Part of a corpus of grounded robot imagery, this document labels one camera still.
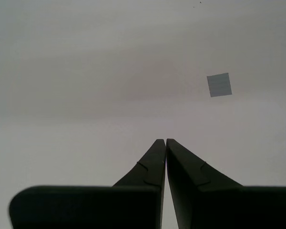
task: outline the white wall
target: white wall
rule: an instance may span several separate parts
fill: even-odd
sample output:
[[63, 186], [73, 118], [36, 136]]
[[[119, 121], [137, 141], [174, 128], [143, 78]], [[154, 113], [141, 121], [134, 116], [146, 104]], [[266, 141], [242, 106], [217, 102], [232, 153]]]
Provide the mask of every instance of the white wall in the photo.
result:
[[[18, 191], [110, 186], [156, 138], [286, 185], [286, 0], [199, 2], [0, 0], [0, 229]], [[210, 98], [220, 73], [233, 95]]]

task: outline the white surface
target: white surface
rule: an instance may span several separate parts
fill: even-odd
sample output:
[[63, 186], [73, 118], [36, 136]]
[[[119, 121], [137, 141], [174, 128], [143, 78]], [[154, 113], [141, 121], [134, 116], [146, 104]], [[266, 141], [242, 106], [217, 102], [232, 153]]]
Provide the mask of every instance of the white surface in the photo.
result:
[[[156, 138], [286, 185], [286, 0], [199, 2], [0, 0], [0, 229], [18, 191], [113, 185]], [[233, 95], [210, 98], [220, 73]]]

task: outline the white background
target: white background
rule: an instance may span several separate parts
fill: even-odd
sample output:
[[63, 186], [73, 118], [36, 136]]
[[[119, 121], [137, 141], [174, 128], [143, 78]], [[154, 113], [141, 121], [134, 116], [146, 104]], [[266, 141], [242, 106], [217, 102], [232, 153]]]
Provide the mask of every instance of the white background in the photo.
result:
[[286, 185], [286, 0], [0, 0], [0, 229], [22, 189], [111, 186], [157, 138]]

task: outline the gray square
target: gray square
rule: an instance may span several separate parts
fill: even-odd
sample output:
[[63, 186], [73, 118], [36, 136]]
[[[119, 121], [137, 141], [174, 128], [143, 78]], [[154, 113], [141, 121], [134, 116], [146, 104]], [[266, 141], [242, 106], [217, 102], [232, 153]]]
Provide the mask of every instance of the gray square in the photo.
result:
[[207, 76], [207, 79], [211, 97], [232, 94], [229, 73]]

